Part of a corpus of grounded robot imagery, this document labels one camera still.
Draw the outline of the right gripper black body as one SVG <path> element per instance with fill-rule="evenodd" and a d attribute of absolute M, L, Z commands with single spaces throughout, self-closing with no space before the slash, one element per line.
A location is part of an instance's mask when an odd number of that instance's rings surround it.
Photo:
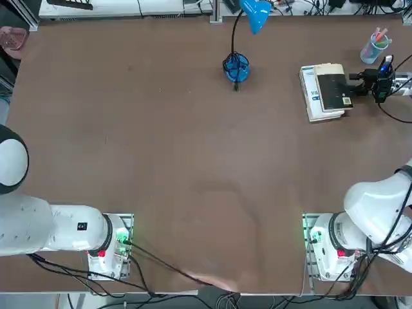
<path fill-rule="evenodd" d="M 367 68 L 362 72 L 362 80 L 365 94 L 372 91 L 377 81 L 377 69 Z"/>

